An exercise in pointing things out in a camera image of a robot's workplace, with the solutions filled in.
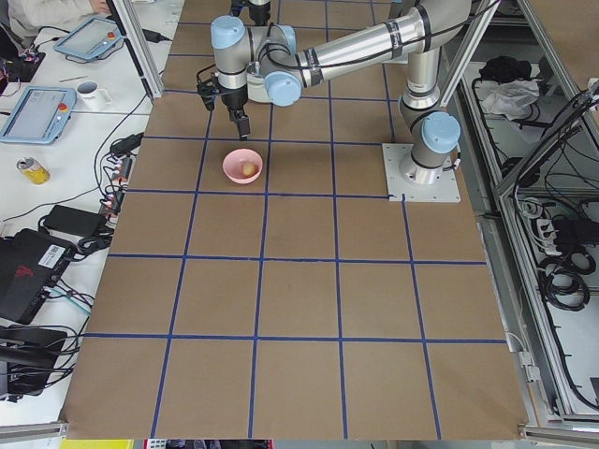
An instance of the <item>person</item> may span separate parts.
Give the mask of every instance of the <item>person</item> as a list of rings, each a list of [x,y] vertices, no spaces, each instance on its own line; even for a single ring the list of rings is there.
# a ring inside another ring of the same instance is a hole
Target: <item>person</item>
[[[24,43],[42,26],[72,30],[90,14],[110,14],[106,0],[7,0],[10,30]]]

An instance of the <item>yellow can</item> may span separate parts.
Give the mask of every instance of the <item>yellow can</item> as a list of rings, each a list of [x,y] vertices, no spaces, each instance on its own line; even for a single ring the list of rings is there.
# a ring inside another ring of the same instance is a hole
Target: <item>yellow can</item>
[[[17,168],[33,184],[43,184],[50,179],[50,172],[33,157],[23,157],[17,162]]]

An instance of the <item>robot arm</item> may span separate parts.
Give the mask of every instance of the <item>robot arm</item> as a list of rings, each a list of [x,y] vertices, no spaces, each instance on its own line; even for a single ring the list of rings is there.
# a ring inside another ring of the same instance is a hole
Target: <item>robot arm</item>
[[[406,177],[431,183],[460,135],[457,121],[437,111],[439,49],[461,29],[471,4],[411,0],[399,18],[301,52],[296,52],[290,27],[246,28],[239,18],[219,17],[211,27],[217,73],[208,81],[199,80],[198,92],[210,110],[220,96],[245,139],[250,131],[243,111],[248,100],[245,70],[250,63],[259,67],[272,103],[286,107],[300,98],[303,88],[408,54],[408,86],[400,108],[415,138],[411,164],[416,168],[410,166]]]

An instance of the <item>pink bowl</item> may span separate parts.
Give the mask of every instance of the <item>pink bowl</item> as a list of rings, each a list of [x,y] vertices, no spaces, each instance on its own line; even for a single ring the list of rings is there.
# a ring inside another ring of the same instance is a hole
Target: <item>pink bowl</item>
[[[256,167],[256,173],[250,177],[243,174],[243,166],[253,164]],[[223,171],[227,177],[237,184],[249,184],[255,181],[262,173],[262,158],[254,150],[240,148],[230,152],[223,161]]]

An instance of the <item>white cloth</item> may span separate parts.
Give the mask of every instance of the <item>white cloth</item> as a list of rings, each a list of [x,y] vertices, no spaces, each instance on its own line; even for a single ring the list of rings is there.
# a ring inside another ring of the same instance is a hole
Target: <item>white cloth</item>
[[[89,0],[8,0],[10,28],[21,38],[37,36],[44,25],[72,30],[93,13]]]
[[[530,115],[529,106],[539,97],[536,81],[513,81],[499,84],[481,106],[488,114],[503,114],[507,120],[523,119]]]

